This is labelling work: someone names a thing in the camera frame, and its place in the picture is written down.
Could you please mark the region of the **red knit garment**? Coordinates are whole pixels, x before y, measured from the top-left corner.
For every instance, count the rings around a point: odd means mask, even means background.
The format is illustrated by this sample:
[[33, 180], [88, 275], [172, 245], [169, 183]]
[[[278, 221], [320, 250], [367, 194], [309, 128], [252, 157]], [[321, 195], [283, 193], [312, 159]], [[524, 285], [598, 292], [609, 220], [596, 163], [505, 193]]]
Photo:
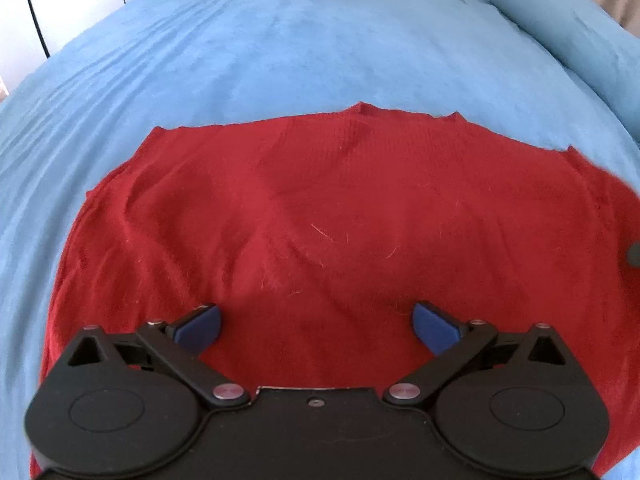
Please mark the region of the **red knit garment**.
[[430, 356], [426, 300], [506, 332], [551, 324], [597, 387], [604, 474], [639, 443], [639, 199], [567, 148], [381, 110], [153, 130], [82, 205], [41, 367], [86, 325], [218, 304], [205, 362], [259, 386], [383, 388]]

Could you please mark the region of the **teal bolster pillow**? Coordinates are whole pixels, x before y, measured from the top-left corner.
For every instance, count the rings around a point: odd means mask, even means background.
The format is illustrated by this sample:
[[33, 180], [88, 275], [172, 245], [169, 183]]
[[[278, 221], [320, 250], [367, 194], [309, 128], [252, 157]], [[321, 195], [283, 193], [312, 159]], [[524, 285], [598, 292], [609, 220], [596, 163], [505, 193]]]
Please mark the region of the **teal bolster pillow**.
[[639, 139], [639, 39], [592, 0], [490, 0], [588, 84]]

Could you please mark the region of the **blue bed cover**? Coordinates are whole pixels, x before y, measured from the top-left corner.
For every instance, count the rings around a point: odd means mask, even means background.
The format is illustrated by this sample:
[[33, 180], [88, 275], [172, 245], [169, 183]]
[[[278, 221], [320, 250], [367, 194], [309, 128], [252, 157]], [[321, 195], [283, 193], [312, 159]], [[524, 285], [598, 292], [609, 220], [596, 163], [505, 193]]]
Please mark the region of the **blue bed cover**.
[[630, 185], [639, 144], [490, 0], [134, 0], [1, 105], [1, 474], [23, 432], [55, 269], [86, 193], [155, 127], [333, 112], [364, 101], [574, 146]]

